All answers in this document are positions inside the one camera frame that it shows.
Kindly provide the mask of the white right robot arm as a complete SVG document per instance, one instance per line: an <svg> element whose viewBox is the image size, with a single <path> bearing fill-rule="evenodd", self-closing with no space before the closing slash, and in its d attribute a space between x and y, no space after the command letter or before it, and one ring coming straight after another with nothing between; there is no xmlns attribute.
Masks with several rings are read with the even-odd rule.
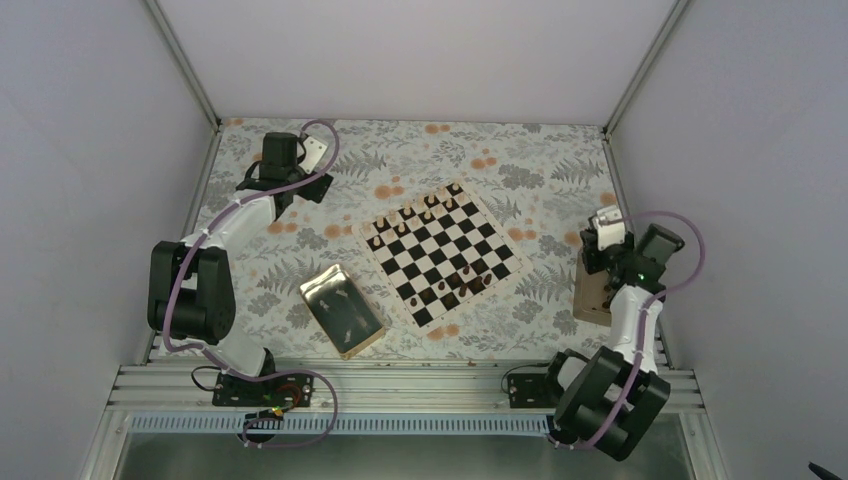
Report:
<svg viewBox="0 0 848 480"><path fill-rule="evenodd" d="M670 396L650 340L664 307L661 277L685 242L657 224L641 239L625 232L615 244L603 243L595 227L580 237L578 286L590 298L604 301L610 335L592 357L565 350L549 366L541 382L544 399L556 407L548 440L558 448L594 448L622 461Z"/></svg>

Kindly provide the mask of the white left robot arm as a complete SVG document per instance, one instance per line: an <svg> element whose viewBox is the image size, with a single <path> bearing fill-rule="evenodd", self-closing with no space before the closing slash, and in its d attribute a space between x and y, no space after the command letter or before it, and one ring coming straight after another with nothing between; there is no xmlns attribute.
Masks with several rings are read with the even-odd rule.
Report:
<svg viewBox="0 0 848 480"><path fill-rule="evenodd" d="M194 351L225 375L255 405L270 402L278 377L270 352L237 327L231 262L296 198L319 203L332 184L328 170L339 142L270 132L262 157L249 166L224 207L206 226L152 251L147 321L169 354Z"/></svg>

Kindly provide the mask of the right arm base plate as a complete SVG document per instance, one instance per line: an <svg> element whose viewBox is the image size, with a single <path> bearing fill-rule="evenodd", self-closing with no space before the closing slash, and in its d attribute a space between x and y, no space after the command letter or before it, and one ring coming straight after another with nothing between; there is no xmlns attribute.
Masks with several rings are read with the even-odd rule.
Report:
<svg viewBox="0 0 848 480"><path fill-rule="evenodd" d="M556 379L543 373L510 373L506 391L511 409L553 409L564 392Z"/></svg>

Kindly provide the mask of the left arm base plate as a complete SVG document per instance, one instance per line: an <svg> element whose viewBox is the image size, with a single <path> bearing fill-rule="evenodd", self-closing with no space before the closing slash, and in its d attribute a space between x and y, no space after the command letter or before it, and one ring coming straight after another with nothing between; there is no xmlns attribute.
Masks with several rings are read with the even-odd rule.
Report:
<svg viewBox="0 0 848 480"><path fill-rule="evenodd" d="M219 374L211 403L216 407L309 407L314 376L294 373L264 382Z"/></svg>

